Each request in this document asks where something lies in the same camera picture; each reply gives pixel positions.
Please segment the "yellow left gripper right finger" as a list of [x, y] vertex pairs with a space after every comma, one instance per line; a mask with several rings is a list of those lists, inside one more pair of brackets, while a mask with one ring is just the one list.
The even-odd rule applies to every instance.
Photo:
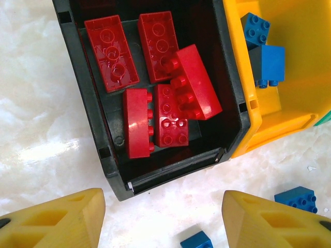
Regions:
[[331, 248], [331, 219], [227, 190], [222, 217], [230, 248]]

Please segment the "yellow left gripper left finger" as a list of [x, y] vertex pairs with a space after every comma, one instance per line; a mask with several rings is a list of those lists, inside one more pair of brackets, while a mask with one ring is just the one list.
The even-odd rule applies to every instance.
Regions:
[[97, 248], [105, 211], [92, 188], [0, 216], [0, 248]]

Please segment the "red lego brick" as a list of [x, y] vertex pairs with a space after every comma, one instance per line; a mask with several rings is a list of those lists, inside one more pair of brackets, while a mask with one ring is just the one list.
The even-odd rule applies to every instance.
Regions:
[[179, 110], [186, 119], [208, 120], [222, 112], [195, 44], [176, 51], [164, 63]]
[[126, 148], [131, 159], [149, 157], [155, 150], [151, 141], [154, 128], [149, 125], [153, 111], [148, 104], [152, 100], [152, 94], [145, 88], [129, 88], [123, 93]]
[[98, 63], [106, 92], [111, 93], [140, 81], [118, 15], [87, 20], [87, 35]]
[[150, 82], [155, 84], [170, 79], [164, 63], [179, 50], [171, 12], [141, 14], [138, 31]]
[[179, 110], [169, 84], [158, 84], [154, 90], [155, 144], [158, 147], [179, 147], [189, 144], [189, 124]]

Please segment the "blue lego brick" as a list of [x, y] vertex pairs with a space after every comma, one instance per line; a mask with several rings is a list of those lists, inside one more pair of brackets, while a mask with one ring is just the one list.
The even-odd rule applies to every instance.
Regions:
[[210, 238], [200, 231], [180, 243], [182, 248], [214, 248]]
[[248, 51], [265, 45], [270, 29], [270, 22], [249, 12], [240, 19]]
[[274, 195], [274, 200], [290, 207], [301, 209], [316, 214], [317, 197], [314, 191], [305, 187], [296, 187], [291, 190]]
[[285, 80], [285, 48], [262, 45], [249, 51], [255, 86], [261, 89], [277, 87]]

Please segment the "black plastic bin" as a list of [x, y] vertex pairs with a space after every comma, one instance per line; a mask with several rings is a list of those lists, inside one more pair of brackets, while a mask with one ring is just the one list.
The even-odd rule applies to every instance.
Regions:
[[[104, 175], [116, 198], [132, 198], [164, 183], [227, 161], [251, 122], [232, 49], [223, 0], [52, 0]], [[153, 91], [138, 32], [142, 13], [170, 11], [180, 48], [195, 44], [222, 106], [209, 120], [189, 122], [189, 145], [156, 148], [130, 159], [122, 92], [107, 93], [84, 21], [119, 15], [140, 81]]]

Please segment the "green plastic bin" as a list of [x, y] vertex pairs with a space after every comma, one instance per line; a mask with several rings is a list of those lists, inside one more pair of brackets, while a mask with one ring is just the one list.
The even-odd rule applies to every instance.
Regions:
[[319, 126], [331, 120], [331, 111], [329, 111], [323, 118], [321, 118], [314, 126]]

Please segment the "yellow plastic bin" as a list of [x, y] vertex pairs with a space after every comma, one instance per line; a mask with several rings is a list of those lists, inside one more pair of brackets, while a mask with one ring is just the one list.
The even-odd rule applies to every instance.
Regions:
[[[331, 0], [223, 0], [251, 126], [233, 157], [314, 126], [331, 111]], [[241, 17], [270, 22], [267, 44], [285, 48], [285, 80], [255, 87]]]

